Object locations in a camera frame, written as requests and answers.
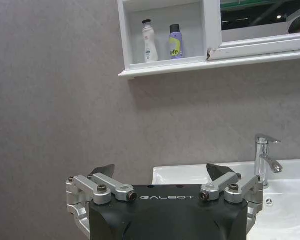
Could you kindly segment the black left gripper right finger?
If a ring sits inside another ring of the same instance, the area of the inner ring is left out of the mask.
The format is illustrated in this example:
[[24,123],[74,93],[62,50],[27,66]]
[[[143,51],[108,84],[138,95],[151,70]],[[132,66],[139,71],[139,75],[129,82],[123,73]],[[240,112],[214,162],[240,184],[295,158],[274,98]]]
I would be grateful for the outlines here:
[[254,227],[257,215],[263,210],[264,182],[259,175],[242,177],[226,166],[208,163],[206,170],[212,182],[200,187],[199,199],[202,202],[212,202],[220,199],[231,205],[247,203],[246,234]]

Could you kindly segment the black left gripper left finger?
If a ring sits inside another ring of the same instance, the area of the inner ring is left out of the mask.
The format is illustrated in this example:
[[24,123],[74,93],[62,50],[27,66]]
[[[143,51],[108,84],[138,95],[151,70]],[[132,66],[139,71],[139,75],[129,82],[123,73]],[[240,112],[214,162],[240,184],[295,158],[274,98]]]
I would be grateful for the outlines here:
[[115,165],[109,164],[95,168],[87,176],[71,176],[66,181],[67,211],[74,216],[77,227],[87,237],[91,237],[89,202],[103,206],[111,202],[112,197],[125,203],[137,199],[137,193],[130,184],[113,179]]

